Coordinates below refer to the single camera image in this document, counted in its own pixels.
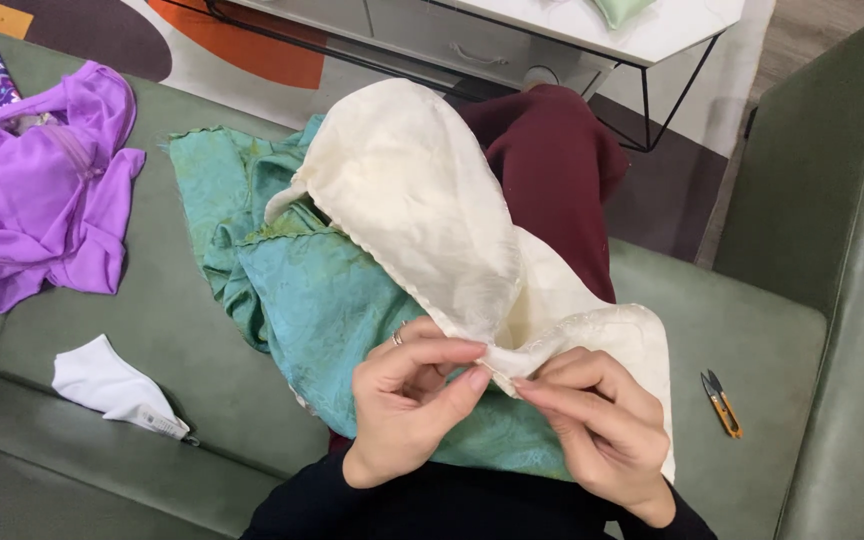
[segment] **thread snips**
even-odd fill
[[[702,373],[702,386],[705,387],[705,393],[708,394],[708,400],[712,402],[715,412],[718,413],[719,419],[722,420],[722,426],[726,429],[726,433],[733,439],[742,438],[742,426],[738,424],[736,412],[733,411],[732,405],[729,404],[729,398],[722,390],[722,383],[719,382],[719,377],[715,376],[713,370],[708,370],[708,376]]]

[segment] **green fabric pouch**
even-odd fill
[[[595,5],[606,18],[608,28],[618,30],[620,26],[642,10],[648,8],[656,0],[595,0]]]

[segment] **cream fabric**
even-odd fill
[[[473,133],[431,90],[383,80],[329,111],[272,223],[308,194],[411,294],[447,336],[489,345],[480,360],[506,393],[573,347],[603,350],[658,398],[671,437],[666,331],[641,305],[587,289],[548,245],[512,224]],[[672,449],[662,472],[670,481]]]

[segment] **white fabric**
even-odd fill
[[[130,422],[175,439],[189,432],[159,386],[119,357],[105,334],[57,354],[52,387],[66,400],[103,412],[105,420]]]
[[[672,436],[662,322],[596,298],[558,253],[515,227],[475,136],[428,88],[383,80],[335,104],[266,222],[306,193],[447,336],[487,343],[480,362],[510,396],[511,378],[558,353],[603,350],[661,401]],[[662,472],[672,481],[674,470],[670,448]]]

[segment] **sofa armrest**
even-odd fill
[[[829,321],[778,536],[864,537],[864,29],[762,97],[714,269]]]

